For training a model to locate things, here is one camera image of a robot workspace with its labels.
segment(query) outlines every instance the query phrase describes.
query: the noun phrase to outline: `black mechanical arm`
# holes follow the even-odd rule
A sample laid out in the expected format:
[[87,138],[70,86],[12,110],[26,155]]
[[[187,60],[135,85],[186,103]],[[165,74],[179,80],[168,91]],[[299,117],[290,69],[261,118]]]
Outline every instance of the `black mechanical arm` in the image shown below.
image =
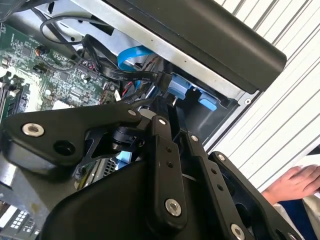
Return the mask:
[[[40,240],[301,239],[223,153],[207,156],[179,109],[158,97],[149,110],[113,103],[2,123],[1,162],[16,168],[6,188]],[[76,168],[120,151],[130,164],[75,190]]]

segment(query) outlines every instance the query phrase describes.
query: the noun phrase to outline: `green circuit board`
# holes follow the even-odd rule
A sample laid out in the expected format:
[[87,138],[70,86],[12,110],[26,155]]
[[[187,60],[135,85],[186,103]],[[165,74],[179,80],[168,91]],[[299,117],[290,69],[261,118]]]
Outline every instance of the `green circuit board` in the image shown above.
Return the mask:
[[115,101],[118,84],[50,49],[45,55],[48,63],[63,69],[75,66],[53,70],[36,55],[41,45],[7,24],[0,25],[0,77],[10,72],[24,79],[15,85],[29,85],[27,103],[23,103],[27,112],[56,109],[57,103],[81,107]]

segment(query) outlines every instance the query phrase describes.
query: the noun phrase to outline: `black plastic panel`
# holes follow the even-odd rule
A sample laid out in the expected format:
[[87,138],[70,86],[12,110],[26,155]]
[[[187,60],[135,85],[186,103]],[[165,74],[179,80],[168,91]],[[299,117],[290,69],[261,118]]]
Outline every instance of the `black plastic panel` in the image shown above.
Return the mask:
[[246,92],[265,91],[286,56],[213,0],[104,0]]

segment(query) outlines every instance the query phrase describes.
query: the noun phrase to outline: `screw head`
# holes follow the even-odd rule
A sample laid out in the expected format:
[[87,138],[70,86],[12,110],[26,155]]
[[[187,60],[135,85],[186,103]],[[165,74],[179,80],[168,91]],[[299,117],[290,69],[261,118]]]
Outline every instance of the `screw head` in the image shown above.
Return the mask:
[[244,231],[237,225],[237,224],[231,224],[231,231],[233,235],[236,237],[238,240],[245,240],[246,236]]
[[246,99],[245,101],[244,101],[244,104],[246,104],[246,105],[249,105],[249,104],[251,104],[251,99]]
[[225,157],[222,156],[221,154],[218,154],[218,159],[220,159],[221,161],[225,161],[226,160]]
[[180,204],[174,200],[169,198],[165,201],[165,209],[168,211],[169,214],[171,214],[174,217],[179,217],[181,215],[181,206]]
[[166,125],[167,123],[163,120],[163,119],[159,119],[159,122],[161,123],[161,124],[163,124],[163,125]]
[[198,139],[195,135],[192,135],[192,136],[191,136],[191,139],[192,139],[193,141],[195,141],[195,142],[198,142],[198,141],[199,141],[199,139]]
[[291,232],[288,232],[288,235],[291,240],[297,240],[297,238]]
[[23,125],[22,132],[30,137],[41,137],[45,134],[45,129],[36,123],[27,123]]
[[132,116],[136,116],[136,115],[137,115],[136,112],[135,112],[135,111],[132,111],[132,110],[128,110],[128,113],[129,113],[130,115],[132,115]]

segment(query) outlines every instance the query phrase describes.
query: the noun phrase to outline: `white striped background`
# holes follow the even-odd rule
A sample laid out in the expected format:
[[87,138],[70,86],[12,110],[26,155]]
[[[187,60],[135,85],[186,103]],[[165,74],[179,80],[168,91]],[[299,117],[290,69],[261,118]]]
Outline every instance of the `white striped background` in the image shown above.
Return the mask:
[[320,0],[216,1],[288,59],[214,147],[262,191],[320,144]]

